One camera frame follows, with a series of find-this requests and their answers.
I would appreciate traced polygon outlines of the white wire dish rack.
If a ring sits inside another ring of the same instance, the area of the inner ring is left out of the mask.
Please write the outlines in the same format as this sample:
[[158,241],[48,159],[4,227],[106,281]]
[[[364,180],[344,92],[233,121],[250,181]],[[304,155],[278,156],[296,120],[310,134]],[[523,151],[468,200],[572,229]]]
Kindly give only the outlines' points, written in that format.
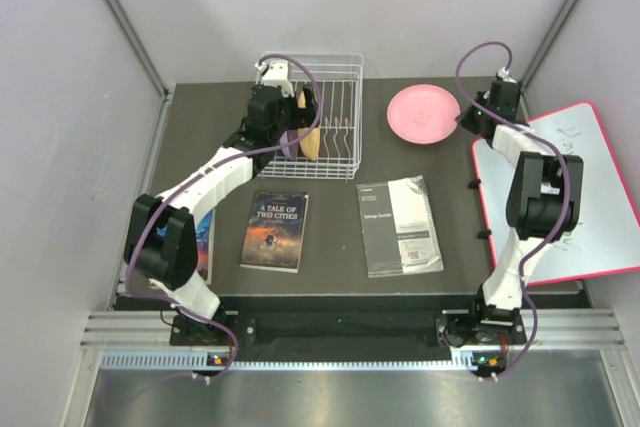
[[362,158],[362,94],[364,57],[360,53],[277,53],[266,51],[256,63],[256,81],[284,88],[295,96],[307,125],[287,132],[284,143],[302,141],[274,154],[262,170],[264,178],[352,180]]

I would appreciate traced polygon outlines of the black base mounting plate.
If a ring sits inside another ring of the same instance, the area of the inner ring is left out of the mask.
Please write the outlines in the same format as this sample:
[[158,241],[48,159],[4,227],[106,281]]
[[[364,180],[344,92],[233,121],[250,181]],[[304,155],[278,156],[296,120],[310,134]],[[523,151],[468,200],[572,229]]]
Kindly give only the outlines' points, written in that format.
[[407,341],[420,346],[518,345],[523,327],[472,326],[464,312],[432,311],[249,312],[218,314],[243,346],[277,341],[356,340],[366,344]]

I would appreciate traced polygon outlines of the aluminium frame rail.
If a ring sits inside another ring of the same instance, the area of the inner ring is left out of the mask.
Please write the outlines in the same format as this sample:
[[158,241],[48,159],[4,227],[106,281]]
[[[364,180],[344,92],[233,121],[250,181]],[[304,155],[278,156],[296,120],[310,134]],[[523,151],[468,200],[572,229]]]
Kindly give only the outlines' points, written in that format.
[[[89,315],[85,348],[154,349],[169,346],[173,329],[154,311],[106,311]],[[532,347],[537,350],[622,349],[625,341],[609,309],[541,309]]]

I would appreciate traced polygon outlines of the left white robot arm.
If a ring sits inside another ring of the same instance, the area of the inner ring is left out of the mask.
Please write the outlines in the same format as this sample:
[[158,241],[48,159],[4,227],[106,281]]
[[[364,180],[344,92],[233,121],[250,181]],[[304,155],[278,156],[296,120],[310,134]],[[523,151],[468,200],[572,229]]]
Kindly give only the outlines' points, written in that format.
[[177,186],[133,203],[123,259],[126,273],[143,274],[173,306],[193,319],[205,343],[226,334],[219,297],[197,272],[196,227],[228,194],[261,173],[275,154],[296,147],[317,128],[323,97],[317,84],[253,86],[247,113],[214,156]]

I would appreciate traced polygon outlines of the Tale of Two Cities book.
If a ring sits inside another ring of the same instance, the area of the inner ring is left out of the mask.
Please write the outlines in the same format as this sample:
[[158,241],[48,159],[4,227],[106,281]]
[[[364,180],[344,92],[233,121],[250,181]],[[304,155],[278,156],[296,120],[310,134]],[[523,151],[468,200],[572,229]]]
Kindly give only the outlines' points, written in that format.
[[257,192],[248,220],[240,266],[297,273],[309,194]]

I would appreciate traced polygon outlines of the purple plate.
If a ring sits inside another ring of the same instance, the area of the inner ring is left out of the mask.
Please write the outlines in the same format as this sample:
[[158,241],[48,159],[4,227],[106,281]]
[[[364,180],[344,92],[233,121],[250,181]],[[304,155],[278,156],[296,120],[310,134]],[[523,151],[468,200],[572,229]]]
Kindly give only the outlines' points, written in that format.
[[298,132],[287,130],[280,138],[279,145],[283,156],[290,161],[295,161],[298,157]]

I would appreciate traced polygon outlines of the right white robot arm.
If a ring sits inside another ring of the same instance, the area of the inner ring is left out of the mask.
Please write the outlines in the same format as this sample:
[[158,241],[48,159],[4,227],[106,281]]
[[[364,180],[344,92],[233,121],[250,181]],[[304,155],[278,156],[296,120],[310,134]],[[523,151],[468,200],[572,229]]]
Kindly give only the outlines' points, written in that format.
[[466,319],[468,335],[480,343],[518,336],[520,309],[537,264],[552,243],[579,220],[584,162],[561,155],[526,123],[516,121],[520,86],[510,74],[457,118],[514,168],[505,205],[507,242],[494,272],[479,288]]

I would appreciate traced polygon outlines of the pink framed whiteboard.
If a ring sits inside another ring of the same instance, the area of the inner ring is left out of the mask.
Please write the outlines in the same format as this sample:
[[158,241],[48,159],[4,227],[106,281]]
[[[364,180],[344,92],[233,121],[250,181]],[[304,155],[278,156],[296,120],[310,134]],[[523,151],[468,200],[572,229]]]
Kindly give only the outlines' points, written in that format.
[[[629,197],[597,109],[581,102],[529,121],[539,136],[584,161],[579,222],[538,262],[531,285],[611,275],[639,267],[639,212]],[[505,205],[514,168],[486,141],[471,147],[493,262],[506,245]]]

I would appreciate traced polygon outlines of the orange plate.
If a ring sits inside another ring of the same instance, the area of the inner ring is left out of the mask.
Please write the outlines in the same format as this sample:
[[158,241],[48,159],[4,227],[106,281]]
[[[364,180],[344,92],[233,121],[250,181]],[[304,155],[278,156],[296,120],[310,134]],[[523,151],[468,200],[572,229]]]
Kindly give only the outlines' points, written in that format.
[[317,98],[313,91],[313,89],[309,86],[305,86],[299,93],[298,96],[298,107],[302,110],[304,109],[312,109],[313,113],[310,114],[310,120],[307,123],[303,124],[302,128],[297,130],[298,136],[304,136],[308,131],[309,134],[300,141],[299,147],[303,153],[303,155],[310,161],[317,161],[320,153],[320,133],[321,129],[316,127],[314,129],[309,130],[306,128],[306,125],[310,125],[311,122],[315,119],[316,110],[317,110]]

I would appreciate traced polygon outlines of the pink plate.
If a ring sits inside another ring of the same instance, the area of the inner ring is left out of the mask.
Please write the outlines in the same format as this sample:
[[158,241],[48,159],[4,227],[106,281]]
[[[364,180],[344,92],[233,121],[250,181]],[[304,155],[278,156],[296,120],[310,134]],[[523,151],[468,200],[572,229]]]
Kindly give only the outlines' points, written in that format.
[[457,128],[461,108],[446,89],[417,84],[396,93],[387,108],[387,122],[401,139],[418,145],[440,142]]

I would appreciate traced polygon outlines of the blue fantasy cover book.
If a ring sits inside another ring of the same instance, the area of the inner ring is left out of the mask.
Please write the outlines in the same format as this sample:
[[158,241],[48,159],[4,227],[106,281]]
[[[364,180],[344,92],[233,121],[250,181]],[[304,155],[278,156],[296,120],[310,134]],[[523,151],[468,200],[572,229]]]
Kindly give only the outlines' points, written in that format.
[[206,285],[211,284],[213,277],[214,229],[215,212],[210,210],[195,229],[198,255],[196,271]]

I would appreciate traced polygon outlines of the grey setup guide booklet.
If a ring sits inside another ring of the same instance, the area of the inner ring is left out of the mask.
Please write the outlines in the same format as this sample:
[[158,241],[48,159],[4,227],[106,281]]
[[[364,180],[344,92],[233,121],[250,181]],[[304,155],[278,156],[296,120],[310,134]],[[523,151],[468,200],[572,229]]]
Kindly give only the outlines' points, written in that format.
[[359,184],[357,195],[370,278],[444,270],[422,176]]

